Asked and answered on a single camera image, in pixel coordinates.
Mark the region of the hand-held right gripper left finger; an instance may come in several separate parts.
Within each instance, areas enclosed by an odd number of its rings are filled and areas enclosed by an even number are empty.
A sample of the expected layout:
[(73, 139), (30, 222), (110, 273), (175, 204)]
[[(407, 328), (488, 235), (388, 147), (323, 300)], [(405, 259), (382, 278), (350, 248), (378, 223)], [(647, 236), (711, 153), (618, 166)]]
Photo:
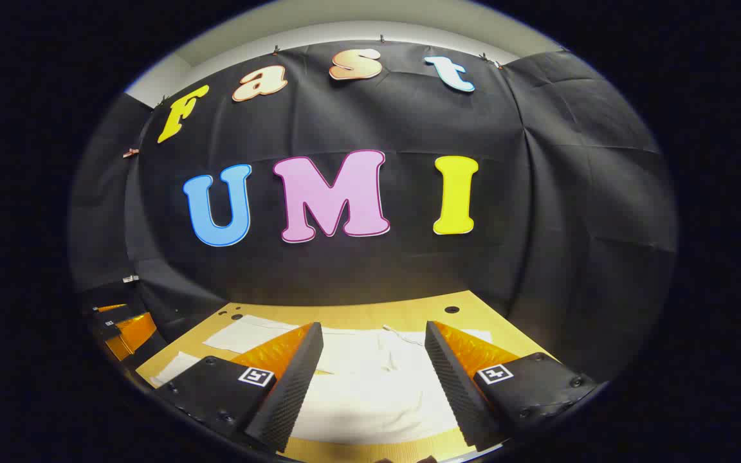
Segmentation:
[(323, 347), (321, 323), (307, 323), (233, 360), (203, 357), (155, 395), (224, 439), (285, 452)]

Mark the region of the white jeans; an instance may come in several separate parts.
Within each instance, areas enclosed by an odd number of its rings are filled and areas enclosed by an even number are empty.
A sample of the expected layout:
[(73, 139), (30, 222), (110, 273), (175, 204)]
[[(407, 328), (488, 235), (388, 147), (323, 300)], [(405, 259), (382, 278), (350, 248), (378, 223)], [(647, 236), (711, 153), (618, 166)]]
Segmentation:
[(295, 439), (399, 444), (457, 427), (423, 332), (324, 327), (323, 338)]

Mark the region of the black backdrop cloth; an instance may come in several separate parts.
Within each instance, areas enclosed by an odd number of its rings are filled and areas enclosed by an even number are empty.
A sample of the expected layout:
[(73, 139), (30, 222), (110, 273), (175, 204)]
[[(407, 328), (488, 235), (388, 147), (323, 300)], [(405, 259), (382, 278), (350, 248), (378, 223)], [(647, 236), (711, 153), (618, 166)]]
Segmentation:
[[(138, 155), (122, 158), (129, 149)], [(389, 231), (282, 240), (273, 168), (337, 181), (379, 150)], [(565, 365), (617, 376), (677, 251), (666, 161), (617, 89), (565, 51), (497, 69), (421, 44), (342, 41), (240, 62), (151, 109), (122, 96), (71, 196), (78, 293), (140, 296), (169, 340), (229, 302), (358, 305), (464, 292)], [(139, 281), (122, 282), (138, 275)]]

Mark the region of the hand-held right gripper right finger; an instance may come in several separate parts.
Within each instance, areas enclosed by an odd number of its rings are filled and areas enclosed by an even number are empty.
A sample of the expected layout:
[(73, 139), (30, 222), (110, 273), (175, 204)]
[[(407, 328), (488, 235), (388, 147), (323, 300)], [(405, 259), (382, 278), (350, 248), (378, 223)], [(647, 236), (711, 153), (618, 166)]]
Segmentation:
[(479, 451), (552, 431), (598, 393), (598, 384), (544, 352), (518, 355), (430, 320), (425, 349), (461, 429)]

